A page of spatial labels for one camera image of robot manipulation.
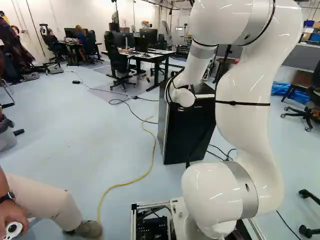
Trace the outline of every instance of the black strap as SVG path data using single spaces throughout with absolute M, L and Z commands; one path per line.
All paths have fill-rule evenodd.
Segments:
M 196 44 L 199 44 L 199 45 L 205 46 L 205 47 L 216 47 L 216 46 L 218 46 L 218 44 L 215 44 L 215 45 L 206 45 L 206 44 L 197 42 L 194 38 L 192 38 L 192 40 L 193 40 Z
M 0 197 L 0 204 L 2 204 L 6 200 L 11 200 L 11 198 L 8 195 L 8 193 L 6 193 L 6 195 Z
M 268 107 L 271 105 L 271 103 L 258 103 L 258 102 L 240 102 L 240 101 L 215 101 L 218 104 L 229 104 L 231 106 L 235 105 L 245 105 L 245 106 L 265 106 Z
M 276 0 L 273 0 L 273 9 L 272 9 L 272 13 L 271 13 L 271 16 L 269 18 L 269 21 L 267 22 L 267 24 L 265 25 L 264 29 L 262 30 L 262 32 L 260 32 L 260 34 L 255 38 L 253 39 L 252 41 L 246 43 L 246 44 L 243 44 L 243 45 L 239 45 L 239 46 L 247 46 L 249 44 L 252 44 L 254 41 L 256 41 L 258 38 L 261 37 L 262 34 L 264 34 L 264 32 L 267 30 L 267 28 L 269 27 L 272 19 L 274 18 L 274 15 L 275 15 L 275 11 L 276 11 Z

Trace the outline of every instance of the white controller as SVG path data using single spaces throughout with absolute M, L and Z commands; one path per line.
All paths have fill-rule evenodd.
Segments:
M 22 228 L 23 226 L 20 222 L 14 221 L 9 223 L 5 228 L 6 236 L 4 240 L 14 239 L 16 236 L 18 236 L 21 233 Z

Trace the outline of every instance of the black office chair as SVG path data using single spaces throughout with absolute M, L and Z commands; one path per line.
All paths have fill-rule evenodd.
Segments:
M 291 110 L 295 113 L 283 113 L 281 114 L 281 118 L 285 118 L 286 116 L 294 116 L 294 117 L 303 117 L 303 119 L 306 120 L 306 123 L 308 124 L 307 127 L 305 127 L 305 130 L 307 132 L 311 132 L 314 128 L 311 124 L 311 120 L 313 120 L 316 123 L 320 123 L 320 120 L 317 117 L 314 117 L 312 111 L 317 110 L 320 111 L 320 61 L 318 62 L 314 73 L 312 75 L 312 85 L 306 90 L 306 94 L 310 97 L 310 101 L 306 103 L 304 111 L 292 108 L 290 106 L 286 106 L 284 108 L 285 111 Z
M 55 63 L 60 63 L 60 58 L 66 60 L 64 55 L 67 55 L 67 50 L 58 41 L 53 40 L 50 36 L 50 31 L 48 24 L 40 24 L 40 33 L 44 43 L 48 46 L 48 50 L 53 52 L 54 57 L 49 58 L 49 61 L 54 61 Z
M 98 59 L 94 58 L 96 54 L 99 54 L 99 51 L 97 51 L 96 33 L 94 30 L 90 30 L 86 33 L 86 44 L 83 45 L 83 49 L 85 51 L 87 59 L 90 62 L 100 62 Z
M 320 199 L 317 198 L 315 195 L 313 195 L 311 192 L 309 192 L 306 189 L 302 189 L 299 191 L 300 197 L 303 199 L 311 198 L 313 201 L 315 201 L 318 205 L 320 205 Z M 301 225 L 299 227 L 299 233 L 305 236 L 306 238 L 310 239 L 313 235 L 319 235 L 320 229 L 310 229 L 307 228 L 305 225 Z
M 110 90 L 112 91 L 114 87 L 122 85 L 123 91 L 126 92 L 126 84 L 133 85 L 134 87 L 136 87 L 136 83 L 129 82 L 129 78 L 131 78 L 134 73 L 131 70 L 133 66 L 130 65 L 130 58 L 121 55 L 118 51 L 118 48 L 113 44 L 107 45 L 107 51 L 110 59 L 111 68 L 113 68 L 113 70 L 115 70 L 116 72 L 116 75 L 118 75 L 116 80 L 113 81 L 114 85 L 110 87 Z

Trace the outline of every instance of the table leg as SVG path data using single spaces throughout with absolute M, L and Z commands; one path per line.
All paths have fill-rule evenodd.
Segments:
M 141 61 L 139 59 L 136 59 L 135 62 L 136 62 L 136 73 L 137 74 L 144 74 L 146 71 L 141 70 Z
M 165 59 L 165 68 L 164 68 L 164 80 L 168 80 L 168 73 L 169 73 L 169 56 Z
M 104 62 L 105 60 L 101 59 L 101 56 L 99 53 L 99 47 L 97 44 L 95 45 L 95 51 L 96 51 L 96 54 L 98 55 L 98 60 Z
M 146 91 L 149 92 L 159 86 L 159 70 L 160 70 L 160 65 L 159 62 L 157 62 L 154 66 L 154 85 L 149 87 Z

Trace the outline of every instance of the black electrical cable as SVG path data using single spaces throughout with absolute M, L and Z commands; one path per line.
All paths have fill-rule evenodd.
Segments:
M 130 105 L 129 105 L 128 103 L 126 103 L 125 101 L 123 101 L 123 100 L 120 100 L 120 99 L 111 99 L 111 100 L 109 101 L 109 104 L 110 104 L 110 105 L 118 105 L 118 104 L 121 104 L 121 103 L 126 104 L 126 105 L 129 107 L 130 112 L 131 112 L 137 119 L 139 119 L 140 121 L 145 122 L 145 123 L 149 123 L 149 124 L 158 124 L 157 122 L 145 121 L 145 120 L 141 119 L 140 117 L 138 117 L 138 116 L 131 110 Z
M 209 143 L 209 145 L 212 146 L 212 147 L 214 147 L 214 148 L 216 148 L 216 149 L 218 149 L 221 153 L 223 153 L 223 155 L 226 156 L 226 159 L 227 159 L 227 160 L 228 160 L 228 159 L 231 159 L 231 160 L 233 161 L 233 159 L 232 159 L 231 157 L 229 157 L 227 154 L 225 154 L 224 151 L 222 151 L 220 148 L 218 148 L 217 146 L 212 145 L 212 144 L 210 144 L 210 143 Z
M 211 155 L 213 155 L 213 156 L 215 156 L 215 157 L 217 157 L 218 159 L 221 159 L 223 162 L 225 161 L 224 159 L 222 159 L 221 157 L 219 157 L 218 155 L 216 155 L 216 154 L 214 154 L 214 153 L 212 153 L 212 152 L 210 152 L 210 151 L 206 151 L 207 153 L 209 153 L 209 154 L 211 154 Z
M 112 94 L 118 94 L 118 95 L 126 96 L 126 97 L 134 99 L 134 100 L 141 99 L 141 100 L 145 100 L 145 101 L 149 101 L 149 102 L 159 102 L 159 100 L 151 100 L 151 99 L 146 99 L 146 98 L 142 98 L 142 97 L 139 97 L 139 96 L 129 96 L 127 94 L 122 94 L 122 93 L 118 93 L 118 92 L 114 92 L 114 91 L 107 91 L 107 90 L 102 90 L 102 89 L 98 89 L 98 88 L 92 88 L 92 87 L 89 87 L 88 85 L 85 84 L 85 81 L 80 77 L 79 73 L 77 73 L 76 71 L 66 71 L 65 70 L 65 72 L 77 74 L 79 79 L 81 80 L 81 84 L 85 85 L 88 89 L 91 89 L 91 90 L 107 92 L 107 93 L 112 93 Z
M 227 153 L 227 159 L 232 159 L 231 157 L 229 157 L 229 155 L 230 155 L 230 153 L 233 151 L 233 150 L 237 150 L 237 149 L 235 149 L 235 148 L 232 148 L 232 149 L 230 149 L 229 151 L 228 151 L 228 153 Z
M 154 214 L 154 215 L 156 215 L 158 218 L 161 218 L 161 217 L 159 217 L 159 215 L 158 215 L 158 214 L 156 214 L 155 212 L 153 212 L 153 214 Z
M 289 227 L 289 225 L 287 224 L 287 222 L 284 220 L 284 218 L 281 216 L 281 214 L 276 211 L 276 213 L 279 215 L 279 217 L 282 219 L 282 221 L 284 222 L 284 224 L 286 225 L 286 227 L 296 236 L 297 239 L 301 240 L 301 238 L 291 229 L 291 227 Z

